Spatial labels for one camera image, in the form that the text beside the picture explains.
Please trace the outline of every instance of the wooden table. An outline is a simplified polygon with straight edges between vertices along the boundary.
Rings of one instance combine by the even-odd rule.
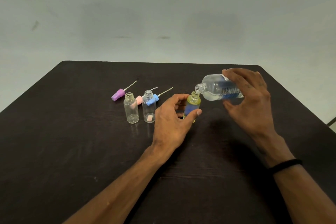
[[[127,123],[123,98],[111,100],[119,88],[138,80],[129,89],[137,96],[173,86],[160,106],[230,67],[264,76],[277,132],[336,201],[336,134],[260,66],[64,61],[0,113],[1,223],[62,223],[135,163],[154,124],[144,122],[141,107],[139,122]],[[201,108],[126,222],[288,223],[251,139],[220,101],[202,98]]]

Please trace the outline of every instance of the blue label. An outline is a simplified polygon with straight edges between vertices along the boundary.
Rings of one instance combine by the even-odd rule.
[[[187,105],[185,106],[185,110],[184,110],[184,116],[187,116],[191,111],[194,111],[195,109],[198,109],[200,107],[200,105],[192,105],[187,103]]]

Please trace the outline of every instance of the clear plastic bottle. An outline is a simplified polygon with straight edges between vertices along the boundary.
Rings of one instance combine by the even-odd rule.
[[[187,104],[183,113],[183,119],[193,110],[198,109],[201,104],[200,95],[195,91],[187,98]]]
[[[125,94],[124,108],[127,121],[130,124],[137,123],[139,120],[138,104],[137,100],[133,96],[133,93],[127,92]]]
[[[145,122],[152,123],[155,121],[156,99],[151,90],[146,90],[142,97],[142,111]]]
[[[236,84],[222,74],[207,75],[196,85],[195,91],[210,101],[243,97]]]

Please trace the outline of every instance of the large bottle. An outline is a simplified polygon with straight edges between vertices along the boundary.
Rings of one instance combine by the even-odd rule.
[[[195,91],[210,101],[243,97],[235,83],[222,74],[207,75],[202,83],[196,85]]]

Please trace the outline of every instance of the pink object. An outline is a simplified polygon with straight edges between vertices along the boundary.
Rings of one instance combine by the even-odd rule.
[[[113,101],[116,101],[118,98],[121,98],[122,96],[125,95],[125,91],[123,89],[119,89],[112,97],[111,99]]]
[[[147,121],[152,121],[152,119],[153,119],[153,115],[148,115]]]
[[[136,97],[136,102],[138,105],[140,105],[142,103],[142,96],[137,96]]]

